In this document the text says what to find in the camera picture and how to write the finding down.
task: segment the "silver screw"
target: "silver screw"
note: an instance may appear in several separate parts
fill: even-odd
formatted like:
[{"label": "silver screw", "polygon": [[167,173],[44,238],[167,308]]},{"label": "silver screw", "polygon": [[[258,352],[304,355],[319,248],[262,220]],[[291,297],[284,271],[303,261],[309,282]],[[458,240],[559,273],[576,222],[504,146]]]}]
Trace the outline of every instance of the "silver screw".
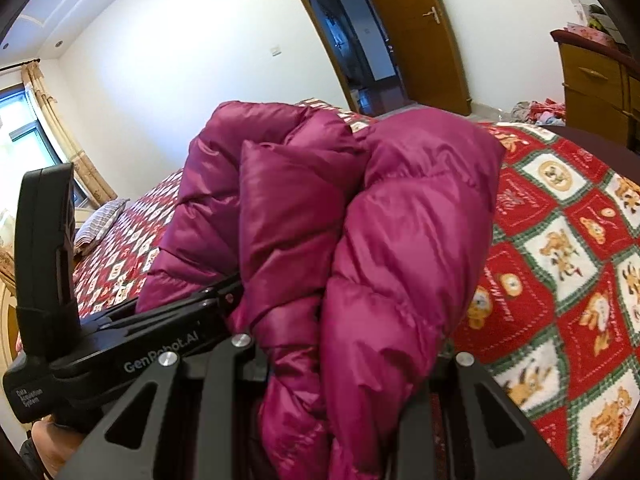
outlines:
[{"label": "silver screw", "polygon": [[171,366],[178,362],[178,354],[175,352],[165,352],[160,354],[158,362],[161,366]]},{"label": "silver screw", "polygon": [[248,334],[236,334],[231,338],[231,344],[236,348],[244,348],[251,344],[251,336]]},{"label": "silver screw", "polygon": [[469,352],[460,352],[456,355],[456,361],[460,366],[471,366],[476,360]]}]

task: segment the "curtain rod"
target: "curtain rod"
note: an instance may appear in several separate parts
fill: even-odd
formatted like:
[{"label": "curtain rod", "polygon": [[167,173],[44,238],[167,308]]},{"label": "curtain rod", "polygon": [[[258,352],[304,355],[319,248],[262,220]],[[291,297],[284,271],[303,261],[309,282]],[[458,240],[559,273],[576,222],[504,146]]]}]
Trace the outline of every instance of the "curtain rod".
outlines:
[{"label": "curtain rod", "polygon": [[34,61],[39,63],[40,58],[31,59],[30,61],[23,61],[22,63],[16,63],[15,65],[3,66],[2,68],[0,68],[0,72],[4,72],[5,70],[11,70],[12,68],[18,68],[19,66],[22,66],[22,65],[28,65],[29,63],[33,63]]}]

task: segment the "drawer handle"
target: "drawer handle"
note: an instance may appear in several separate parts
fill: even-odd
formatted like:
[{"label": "drawer handle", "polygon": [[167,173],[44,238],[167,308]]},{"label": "drawer handle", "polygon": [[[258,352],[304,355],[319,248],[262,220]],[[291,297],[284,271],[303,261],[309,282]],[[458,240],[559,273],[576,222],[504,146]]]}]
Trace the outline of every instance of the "drawer handle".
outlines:
[{"label": "drawer handle", "polygon": [[589,75],[591,77],[596,77],[597,79],[602,79],[603,81],[608,81],[609,78],[606,76],[603,76],[600,72],[596,72],[595,70],[591,70],[591,68],[585,68],[585,67],[580,67],[580,70],[582,70],[586,75]]}]

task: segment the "pile of clothes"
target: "pile of clothes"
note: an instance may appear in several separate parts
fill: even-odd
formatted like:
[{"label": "pile of clothes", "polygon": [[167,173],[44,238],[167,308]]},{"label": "pile of clothes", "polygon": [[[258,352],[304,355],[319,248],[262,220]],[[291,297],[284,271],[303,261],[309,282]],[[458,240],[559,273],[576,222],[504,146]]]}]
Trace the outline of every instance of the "pile of clothes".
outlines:
[{"label": "pile of clothes", "polygon": [[537,126],[565,126],[566,105],[551,99],[544,103],[521,101],[511,110],[511,120],[515,123],[529,123]]}]

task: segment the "dark wooden floor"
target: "dark wooden floor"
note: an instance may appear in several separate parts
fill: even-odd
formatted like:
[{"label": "dark wooden floor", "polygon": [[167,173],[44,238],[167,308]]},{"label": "dark wooden floor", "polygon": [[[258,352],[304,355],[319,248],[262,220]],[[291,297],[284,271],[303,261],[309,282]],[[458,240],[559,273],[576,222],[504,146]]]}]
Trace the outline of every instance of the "dark wooden floor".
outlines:
[{"label": "dark wooden floor", "polygon": [[360,90],[358,99],[360,112],[370,117],[398,110],[411,103],[404,94],[402,83],[397,76],[376,81],[372,86]]}]

